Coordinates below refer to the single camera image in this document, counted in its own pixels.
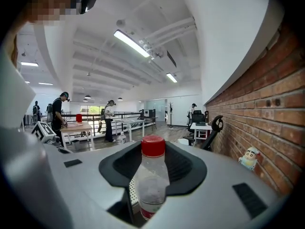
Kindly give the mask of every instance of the fluorescent light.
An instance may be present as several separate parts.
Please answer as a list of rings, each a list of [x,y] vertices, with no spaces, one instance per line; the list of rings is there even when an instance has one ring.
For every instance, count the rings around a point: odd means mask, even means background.
[[[40,85],[53,85],[52,83],[43,83],[43,82],[38,82]]]
[[[22,65],[38,67],[37,63],[21,62]]]
[[[138,44],[136,44],[131,38],[129,38],[127,35],[125,35],[120,30],[117,30],[114,33],[114,36],[116,38],[120,39],[122,42],[129,45],[130,47],[132,47],[133,49],[135,49],[138,53],[140,53],[145,58],[149,57],[149,54],[142,47],[140,47]]]
[[[172,76],[171,73],[166,74],[168,78],[170,78],[173,82],[177,83],[177,80]]]

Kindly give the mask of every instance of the cartoon figurine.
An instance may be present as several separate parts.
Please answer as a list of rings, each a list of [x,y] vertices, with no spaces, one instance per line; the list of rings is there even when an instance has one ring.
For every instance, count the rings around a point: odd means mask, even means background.
[[[238,162],[249,170],[254,170],[256,165],[256,156],[260,155],[260,152],[255,147],[248,148],[246,154],[238,159]]]

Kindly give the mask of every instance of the water bottle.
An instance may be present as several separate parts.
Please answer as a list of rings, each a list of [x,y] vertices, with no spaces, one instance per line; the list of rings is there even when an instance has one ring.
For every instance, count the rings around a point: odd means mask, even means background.
[[[120,144],[126,143],[126,136],[124,135],[124,132],[121,132],[121,135],[119,136],[118,140]]]
[[[165,189],[170,184],[164,162],[165,141],[159,136],[146,136],[142,143],[142,163],[134,181],[144,219],[149,220],[165,202]]]

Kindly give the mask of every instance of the ceiling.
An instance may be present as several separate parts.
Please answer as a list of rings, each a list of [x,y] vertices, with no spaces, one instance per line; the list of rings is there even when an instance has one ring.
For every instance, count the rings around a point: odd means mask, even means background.
[[[73,38],[65,38],[71,41],[74,52],[69,59],[73,74],[72,100],[81,102],[86,94],[98,101],[115,99],[143,84],[164,83],[169,80],[167,73],[173,74],[178,82],[200,79],[194,21],[180,27],[178,34],[173,31],[175,38],[156,47],[154,59],[144,58],[113,36],[120,29],[138,42],[185,19],[193,20],[183,0],[97,0],[89,12],[77,16]],[[118,27],[117,21],[124,21],[124,26]],[[156,41],[148,40],[154,45],[158,44]],[[31,25],[26,25],[19,33],[18,48],[19,61],[39,64],[39,67],[22,67],[21,74],[26,81],[56,83],[44,64]]]

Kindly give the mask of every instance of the brick wall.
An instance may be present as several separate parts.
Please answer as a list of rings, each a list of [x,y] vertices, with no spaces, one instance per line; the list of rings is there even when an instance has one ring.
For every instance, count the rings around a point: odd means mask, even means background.
[[[279,194],[291,192],[305,166],[304,54],[284,24],[267,54],[207,104],[210,120],[224,116],[212,150],[238,160],[256,147],[255,173]]]

